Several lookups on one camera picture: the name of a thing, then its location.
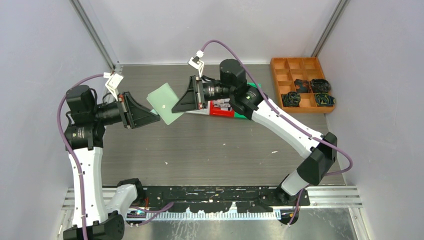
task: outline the wooden tray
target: wooden tray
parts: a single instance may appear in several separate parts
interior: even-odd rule
[[[271,59],[271,71],[278,105],[287,113],[331,113],[335,106],[317,106],[314,93],[300,93],[299,106],[284,107],[282,94],[296,92],[295,80],[325,79],[316,57],[275,57]]]

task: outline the white cable clip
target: white cable clip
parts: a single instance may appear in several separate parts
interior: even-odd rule
[[[200,60],[203,57],[203,55],[204,55],[203,51],[198,50],[196,52],[196,56],[188,60],[188,65],[198,70],[199,77],[203,76],[203,68],[205,66],[205,62]]]
[[[109,90],[112,96],[118,101],[118,85],[121,83],[124,76],[119,75],[116,72],[114,72],[113,74],[110,74],[109,72],[104,72],[103,77],[105,79],[108,79],[104,84],[107,90]]]

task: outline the black mounting plate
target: black mounting plate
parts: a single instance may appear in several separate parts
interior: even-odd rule
[[[296,201],[283,204],[277,197],[277,186],[145,186],[144,192],[151,210],[160,210],[174,202],[168,210],[171,213],[185,213],[188,207],[192,213],[200,210],[225,213],[233,202],[239,213],[264,213],[273,212],[272,206],[296,204]],[[310,205],[307,190],[303,191],[299,204]]]

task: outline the aluminum frame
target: aluminum frame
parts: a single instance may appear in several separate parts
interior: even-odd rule
[[[310,186],[306,188],[309,195],[310,206],[302,206],[302,209],[349,209],[350,217],[353,222],[354,232],[359,240],[369,240],[369,234],[364,221],[363,205],[356,186],[343,185],[323,185]],[[104,187],[103,199],[107,205],[115,192],[116,187]],[[61,223],[58,226],[57,240],[63,240],[63,231],[72,226],[72,217],[74,214],[74,189],[69,188],[66,193],[61,210]],[[281,217],[280,210],[293,209],[293,206],[274,206],[274,212],[261,213],[237,213],[235,203],[228,212],[192,213],[186,212],[164,212],[160,213],[153,221],[225,221],[225,220],[276,220]],[[146,214],[146,218],[152,217],[152,213]],[[145,218],[131,218],[131,221],[143,221]]]
[[[346,6],[350,0],[340,0],[337,4],[337,6],[334,9],[334,12],[332,13],[330,20],[327,23],[327,26],[325,27],[324,31],[321,34],[321,37],[318,40],[318,43],[315,46],[315,49],[313,50],[311,57],[315,58],[318,57],[321,50],[324,47],[324,44],[326,43],[327,39],[329,38],[333,28],[337,24],[337,21],[339,20],[340,16],[342,15],[343,11],[345,10]]]

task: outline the gray floor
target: gray floor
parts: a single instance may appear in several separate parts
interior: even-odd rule
[[[275,100],[269,65],[248,67]],[[150,92],[169,83],[181,96],[194,74],[188,65],[125,66],[119,91],[130,91],[151,108],[146,100]],[[218,65],[207,65],[204,74],[218,78]],[[323,114],[293,116],[317,131],[328,131]],[[288,143],[253,121],[185,113],[171,125],[160,121],[131,130],[108,126],[101,167],[103,184],[139,178],[144,185],[278,185],[302,160]],[[330,171],[339,169],[336,163]],[[336,175],[321,183],[344,181]]]

